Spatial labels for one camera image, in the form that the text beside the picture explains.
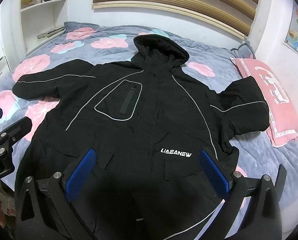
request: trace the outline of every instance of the bed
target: bed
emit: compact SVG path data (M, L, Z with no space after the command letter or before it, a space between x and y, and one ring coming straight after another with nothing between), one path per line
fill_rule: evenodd
M28 116L33 122L32 131L14 145L15 172L2 179L12 190L14 190L17 167L30 144L33 133L46 113L58 104L58 99L55 98L46 97L27 101L16 97L12 93L12 87L23 74L51 69L77 58L94 65L130 60L137 52L133 38L137 35L155 33L169 37L189 52L190 59L182 70L219 93L232 81L242 78L230 57L255 57L249 43L230 51L143 26L104 27L77 22L67 22L65 26L66 31L62 35L28 55L0 82L0 107L3 109L0 131L24 116ZM287 170L287 180L280 201L282 210L297 199L298 145L295 141L290 141L283 147L274 148L265 132L252 132L236 136L230 142L240 150L237 170L244 176L260 178L263 174L268 174L275 181L279 164L284 165ZM234 234L239 228L248 202L249 199L246 198L228 236ZM210 221L196 239L207 228ZM87 226L93 230L95 225L87 224Z

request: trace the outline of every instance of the jacket logo text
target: jacket logo text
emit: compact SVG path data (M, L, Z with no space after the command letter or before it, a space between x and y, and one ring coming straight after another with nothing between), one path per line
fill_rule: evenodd
M178 151L178 150L169 150L169 149L164 149L164 148L161 149L161 152L165 153L165 154L176 154L176 155L180 155L183 157L190 157L192 154L192 153L182 152L182 151Z

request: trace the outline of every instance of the chest pocket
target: chest pocket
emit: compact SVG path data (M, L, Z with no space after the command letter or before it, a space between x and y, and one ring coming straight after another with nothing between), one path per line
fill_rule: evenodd
M124 79L96 105L95 110L116 121L132 118L142 91L142 84Z

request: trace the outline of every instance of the black jacket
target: black jacket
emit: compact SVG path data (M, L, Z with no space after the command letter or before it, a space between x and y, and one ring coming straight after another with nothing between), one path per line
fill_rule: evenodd
M182 72L189 54L175 42L152 34L134 43L139 52L131 62L73 60L24 75L13 87L24 99L60 98L20 163L16 196L25 177L48 178L95 149L97 165L76 209L100 240L131 239L125 232L132 221L128 201L152 239L201 222L220 199L201 171L199 151L209 148L234 171L239 151L229 140L269 125L268 106L252 77L217 94ZM193 239L203 224L177 237Z

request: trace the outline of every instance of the hood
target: hood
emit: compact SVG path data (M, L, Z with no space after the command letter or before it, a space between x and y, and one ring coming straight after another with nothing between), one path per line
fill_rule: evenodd
M189 59L187 51L161 35L140 35L136 36L133 41L139 52L132 57L131 62L142 69L160 67L164 70L171 70L173 67L186 63Z

